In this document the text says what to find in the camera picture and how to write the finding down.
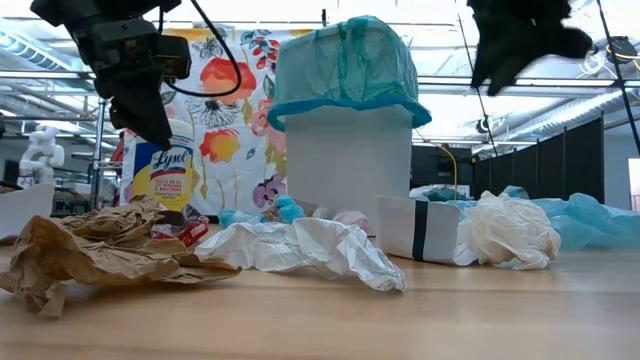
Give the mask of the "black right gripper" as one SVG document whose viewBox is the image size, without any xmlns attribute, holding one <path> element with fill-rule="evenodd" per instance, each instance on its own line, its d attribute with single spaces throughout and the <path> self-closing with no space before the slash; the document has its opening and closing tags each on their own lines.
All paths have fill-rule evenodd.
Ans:
<svg viewBox="0 0 640 360">
<path fill-rule="evenodd" d="M 511 85 L 531 57 L 582 58 L 593 46 L 584 31 L 563 24 L 571 13 L 568 0 L 468 0 L 466 5 L 479 31 L 471 87 L 489 79 L 491 97 Z"/>
</svg>

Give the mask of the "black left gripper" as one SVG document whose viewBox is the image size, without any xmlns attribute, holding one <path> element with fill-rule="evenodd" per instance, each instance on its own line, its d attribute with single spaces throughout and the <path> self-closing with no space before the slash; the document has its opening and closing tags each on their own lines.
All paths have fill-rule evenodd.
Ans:
<svg viewBox="0 0 640 360">
<path fill-rule="evenodd" d="M 82 60 L 95 74 L 98 95 L 109 102 L 109 119 L 168 150 L 173 133 L 159 92 L 163 34 L 142 18 L 94 18 L 73 31 Z M 118 96 L 118 111 L 114 96 Z"/>
</svg>

